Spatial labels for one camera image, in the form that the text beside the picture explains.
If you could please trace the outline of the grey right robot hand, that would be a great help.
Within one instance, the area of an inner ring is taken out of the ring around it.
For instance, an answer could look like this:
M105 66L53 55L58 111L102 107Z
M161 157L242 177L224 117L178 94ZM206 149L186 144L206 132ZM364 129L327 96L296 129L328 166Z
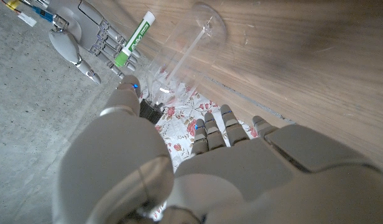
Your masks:
M100 84L101 79L80 55L82 47L100 59L120 78L125 74L113 62L128 38L118 32L88 1L46 0L33 1L34 6L52 15L53 29L49 39L56 51L79 71Z

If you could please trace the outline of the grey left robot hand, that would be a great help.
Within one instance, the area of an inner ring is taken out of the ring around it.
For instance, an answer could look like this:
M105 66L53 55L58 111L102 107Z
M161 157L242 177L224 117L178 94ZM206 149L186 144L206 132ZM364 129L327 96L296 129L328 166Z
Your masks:
M230 107L197 121L191 158L177 168L154 125L139 115L139 81L126 75L101 114L63 156L54 223L383 223L383 170L300 125L255 116L250 139Z

